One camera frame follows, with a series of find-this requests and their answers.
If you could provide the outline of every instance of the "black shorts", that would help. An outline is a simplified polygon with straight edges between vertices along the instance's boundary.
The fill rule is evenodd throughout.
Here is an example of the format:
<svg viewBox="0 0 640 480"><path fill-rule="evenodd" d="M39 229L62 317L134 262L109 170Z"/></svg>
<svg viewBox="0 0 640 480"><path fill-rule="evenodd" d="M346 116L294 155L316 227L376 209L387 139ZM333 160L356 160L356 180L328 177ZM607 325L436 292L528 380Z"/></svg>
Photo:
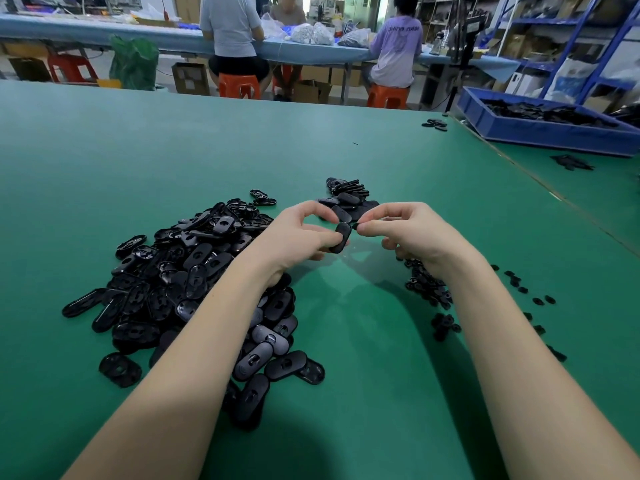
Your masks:
<svg viewBox="0 0 640 480"><path fill-rule="evenodd" d="M209 69L215 74L254 75L262 80L269 75L269 63L257 55L253 57L220 57L212 55L209 59Z"/></svg>

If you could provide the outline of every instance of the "blue plastic crate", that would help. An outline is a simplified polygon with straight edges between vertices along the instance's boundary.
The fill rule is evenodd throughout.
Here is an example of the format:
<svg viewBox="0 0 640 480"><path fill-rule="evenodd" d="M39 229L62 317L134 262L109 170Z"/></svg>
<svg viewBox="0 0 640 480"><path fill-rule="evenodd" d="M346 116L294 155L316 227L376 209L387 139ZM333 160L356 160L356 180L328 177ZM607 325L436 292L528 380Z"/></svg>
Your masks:
<svg viewBox="0 0 640 480"><path fill-rule="evenodd" d="M617 128L590 128L519 120L496 116L480 99L503 100L507 103L528 102L546 107L571 106L578 112L617 123ZM587 153L632 157L640 150L640 129L591 111L583 106L496 93L487 89L464 88L458 107L482 137L491 141L548 146Z"/></svg>

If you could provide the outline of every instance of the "lavender shirt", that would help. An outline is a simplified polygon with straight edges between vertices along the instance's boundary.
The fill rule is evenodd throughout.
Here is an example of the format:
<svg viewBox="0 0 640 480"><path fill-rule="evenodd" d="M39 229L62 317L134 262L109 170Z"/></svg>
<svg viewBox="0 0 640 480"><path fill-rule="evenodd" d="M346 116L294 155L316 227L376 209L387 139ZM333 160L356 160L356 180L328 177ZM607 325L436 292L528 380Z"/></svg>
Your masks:
<svg viewBox="0 0 640 480"><path fill-rule="evenodd" d="M369 49L378 58L371 80L388 88L408 88L413 60L422 53L422 25L412 16L395 16L385 22Z"/></svg>

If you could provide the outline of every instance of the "forearm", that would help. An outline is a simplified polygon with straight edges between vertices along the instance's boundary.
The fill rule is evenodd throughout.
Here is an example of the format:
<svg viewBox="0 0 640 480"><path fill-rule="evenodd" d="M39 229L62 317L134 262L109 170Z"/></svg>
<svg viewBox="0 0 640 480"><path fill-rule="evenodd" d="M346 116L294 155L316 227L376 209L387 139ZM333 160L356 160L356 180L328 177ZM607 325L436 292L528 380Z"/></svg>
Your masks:
<svg viewBox="0 0 640 480"><path fill-rule="evenodd" d="M197 479L269 276L249 249L236 258L64 478Z"/></svg>
<svg viewBox="0 0 640 480"><path fill-rule="evenodd" d="M476 250L443 279L510 477L636 479L640 462L528 323Z"/></svg>

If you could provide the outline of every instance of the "orange plastic stool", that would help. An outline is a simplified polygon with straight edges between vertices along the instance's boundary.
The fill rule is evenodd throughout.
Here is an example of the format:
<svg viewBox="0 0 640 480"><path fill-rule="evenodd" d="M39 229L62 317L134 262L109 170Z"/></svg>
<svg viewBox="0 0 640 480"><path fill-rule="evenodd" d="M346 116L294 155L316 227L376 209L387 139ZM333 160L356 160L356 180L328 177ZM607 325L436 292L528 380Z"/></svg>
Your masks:
<svg viewBox="0 0 640 480"><path fill-rule="evenodd" d="M95 80L98 74L95 73L89 60L80 55L71 54L51 54L47 57L47 64L51 71L51 78L54 82L60 82L56 67L65 75L67 82L86 82L78 67L85 66L89 71L89 75Z"/></svg>
<svg viewBox="0 0 640 480"><path fill-rule="evenodd" d="M406 99L409 88L388 88L386 86L371 85L367 107L386 107L388 109L406 109Z"/></svg>
<svg viewBox="0 0 640 480"><path fill-rule="evenodd" d="M284 78L284 81L286 83L289 82L289 79L291 78L291 73L293 72L293 66L288 66L288 65L282 65L282 77ZM302 79L302 72L300 72L300 76L298 78L298 80ZM280 84L278 83L278 81L276 80L276 78L273 78L273 83L271 85L271 92L275 93L276 92L276 88L280 88Z"/></svg>
<svg viewBox="0 0 640 480"><path fill-rule="evenodd" d="M221 98L260 99L260 85L258 78L254 75L229 75L220 74L220 85L218 87Z"/></svg>

